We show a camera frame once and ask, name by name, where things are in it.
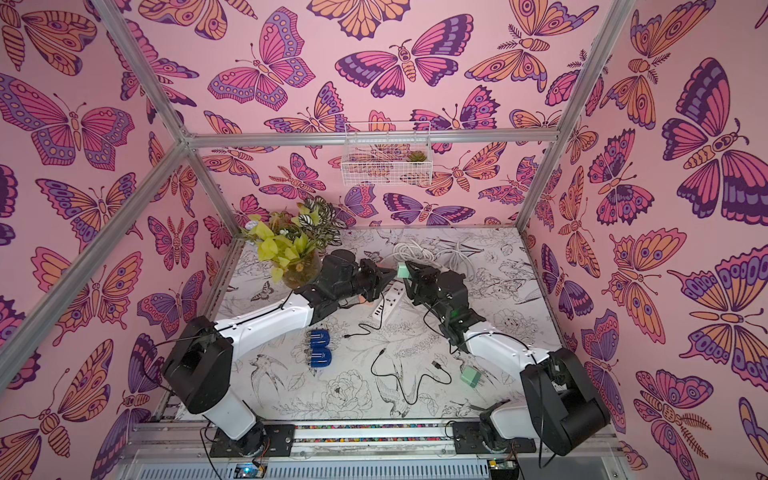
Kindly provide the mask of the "white power strip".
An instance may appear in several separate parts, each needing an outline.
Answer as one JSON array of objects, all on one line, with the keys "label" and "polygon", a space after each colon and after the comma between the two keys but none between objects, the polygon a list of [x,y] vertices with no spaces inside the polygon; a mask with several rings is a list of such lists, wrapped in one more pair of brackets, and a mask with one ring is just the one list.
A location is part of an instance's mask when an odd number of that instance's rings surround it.
[{"label": "white power strip", "polygon": [[371,320],[373,321],[375,330],[379,330],[389,316],[395,312],[405,294],[406,289],[403,282],[393,282],[387,287],[382,293],[381,300],[371,314]]}]

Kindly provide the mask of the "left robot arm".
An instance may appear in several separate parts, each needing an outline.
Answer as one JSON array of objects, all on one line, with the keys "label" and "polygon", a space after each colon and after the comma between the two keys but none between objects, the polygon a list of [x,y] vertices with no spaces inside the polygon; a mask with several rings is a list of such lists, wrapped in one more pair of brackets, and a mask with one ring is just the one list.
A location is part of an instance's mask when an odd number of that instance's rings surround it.
[{"label": "left robot arm", "polygon": [[315,325],[341,307],[380,298],[397,271],[337,249],[308,284],[272,305],[230,319],[191,320],[161,368],[161,377],[186,410],[210,421],[241,456],[265,449],[262,419],[231,387],[235,361],[294,330]]}]

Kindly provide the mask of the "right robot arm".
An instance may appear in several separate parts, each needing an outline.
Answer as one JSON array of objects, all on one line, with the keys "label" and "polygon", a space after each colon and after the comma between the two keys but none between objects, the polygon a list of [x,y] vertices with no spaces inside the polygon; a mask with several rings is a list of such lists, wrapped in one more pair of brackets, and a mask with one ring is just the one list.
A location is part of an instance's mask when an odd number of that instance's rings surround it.
[{"label": "right robot arm", "polygon": [[520,379],[524,407],[501,401],[480,414],[479,434],[489,450],[537,439],[565,456],[611,423],[612,414],[572,351],[535,348],[495,328],[470,307],[463,274],[413,261],[404,266],[408,298],[439,320],[451,346]]}]

